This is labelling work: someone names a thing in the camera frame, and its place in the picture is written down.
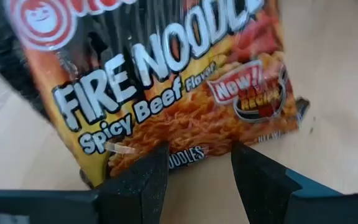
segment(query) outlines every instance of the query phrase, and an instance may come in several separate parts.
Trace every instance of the table surface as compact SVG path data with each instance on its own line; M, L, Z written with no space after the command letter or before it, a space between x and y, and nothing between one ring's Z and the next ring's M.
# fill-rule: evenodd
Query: table surface
M282 12L288 70L311 109L297 133L255 148L358 192L358 0L282 0ZM78 170L51 125L0 81L0 189L84 190ZM247 223L230 156L170 175L162 223Z

